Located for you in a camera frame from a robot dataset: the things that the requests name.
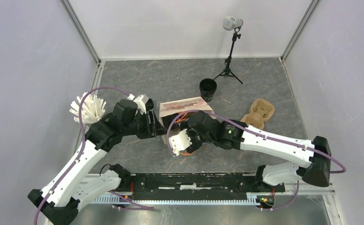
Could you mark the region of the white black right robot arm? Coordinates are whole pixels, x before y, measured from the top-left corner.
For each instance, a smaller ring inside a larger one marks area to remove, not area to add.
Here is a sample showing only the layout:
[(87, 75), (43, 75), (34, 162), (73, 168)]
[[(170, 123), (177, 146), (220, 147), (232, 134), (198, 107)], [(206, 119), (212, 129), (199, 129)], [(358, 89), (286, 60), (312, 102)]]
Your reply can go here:
[(267, 191), (281, 183), (303, 181), (317, 187), (328, 187), (331, 173), (331, 151), (328, 140), (316, 136), (303, 140), (275, 135), (243, 122), (218, 121), (203, 111), (193, 113), (184, 123), (192, 153), (204, 143), (224, 150), (247, 150), (284, 159), (278, 165), (261, 165), (254, 178), (259, 191)]

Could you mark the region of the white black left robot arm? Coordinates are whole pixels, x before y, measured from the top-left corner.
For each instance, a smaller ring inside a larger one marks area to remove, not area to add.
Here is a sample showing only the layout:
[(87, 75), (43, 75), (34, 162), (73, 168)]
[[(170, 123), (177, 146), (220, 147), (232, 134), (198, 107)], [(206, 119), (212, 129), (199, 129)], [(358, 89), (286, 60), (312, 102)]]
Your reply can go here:
[(31, 190), (28, 199), (54, 225), (69, 225), (85, 205), (100, 195), (130, 187), (130, 173), (120, 165), (111, 166), (102, 176), (80, 186), (101, 158), (125, 136), (148, 139), (166, 132), (154, 109), (140, 109), (138, 103), (123, 99), (114, 106), (112, 113), (90, 126), (80, 150), (48, 185)]

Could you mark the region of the paper takeout bag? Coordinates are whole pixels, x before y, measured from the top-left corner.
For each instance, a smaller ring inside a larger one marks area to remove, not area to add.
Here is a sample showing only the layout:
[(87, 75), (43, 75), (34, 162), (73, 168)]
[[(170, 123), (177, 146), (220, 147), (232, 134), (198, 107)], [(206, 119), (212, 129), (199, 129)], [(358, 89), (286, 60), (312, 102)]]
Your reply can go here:
[(170, 152), (172, 149), (168, 143), (168, 138), (177, 135), (180, 131), (186, 129), (183, 126), (188, 121), (188, 118), (197, 111), (214, 113), (213, 108), (201, 97), (160, 103), (159, 120), (167, 130), (167, 134), (163, 135), (162, 138)]

